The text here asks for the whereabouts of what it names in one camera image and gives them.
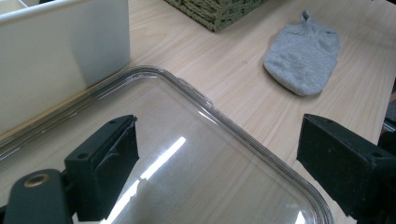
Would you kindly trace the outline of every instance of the wooden tabletop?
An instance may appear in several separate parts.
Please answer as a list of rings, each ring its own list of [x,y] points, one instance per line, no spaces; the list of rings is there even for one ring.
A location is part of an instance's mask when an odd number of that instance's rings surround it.
[[[311,182],[332,210],[346,217],[296,160],[304,113],[344,125],[376,144],[396,75],[396,6],[385,0],[269,0],[219,33],[211,33],[162,0],[129,0],[128,67],[160,66],[211,99],[214,106]],[[265,71],[265,52],[286,24],[308,9],[341,40],[324,91],[301,97]]]

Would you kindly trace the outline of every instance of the transparent lid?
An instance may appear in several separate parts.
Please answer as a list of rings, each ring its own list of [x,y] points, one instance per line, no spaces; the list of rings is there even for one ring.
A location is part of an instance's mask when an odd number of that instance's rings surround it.
[[[0,142],[0,205],[19,178],[62,171],[85,139],[130,114],[140,160],[103,223],[333,223],[302,177],[185,81],[154,67],[115,76]]]

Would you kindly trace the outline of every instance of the gray hot water bottle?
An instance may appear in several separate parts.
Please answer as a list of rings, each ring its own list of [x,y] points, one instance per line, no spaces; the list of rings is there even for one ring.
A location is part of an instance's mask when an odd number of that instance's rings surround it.
[[[307,11],[298,25],[286,25],[269,49],[265,69],[298,95],[320,93],[337,64],[337,33],[316,23]]]

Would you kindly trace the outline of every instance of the wicker basket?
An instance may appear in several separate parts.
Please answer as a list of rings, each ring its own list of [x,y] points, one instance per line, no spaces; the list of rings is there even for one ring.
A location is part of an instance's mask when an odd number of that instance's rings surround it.
[[[209,30],[217,32],[266,0],[165,0]]]

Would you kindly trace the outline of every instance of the brass grommet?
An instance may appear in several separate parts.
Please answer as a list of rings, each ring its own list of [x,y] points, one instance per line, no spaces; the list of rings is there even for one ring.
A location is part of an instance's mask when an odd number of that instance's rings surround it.
[[[26,188],[34,188],[39,185],[42,185],[43,183],[47,182],[49,179],[50,179],[50,176],[47,174],[34,175],[34,176],[30,177],[29,179],[27,179],[23,185]]]

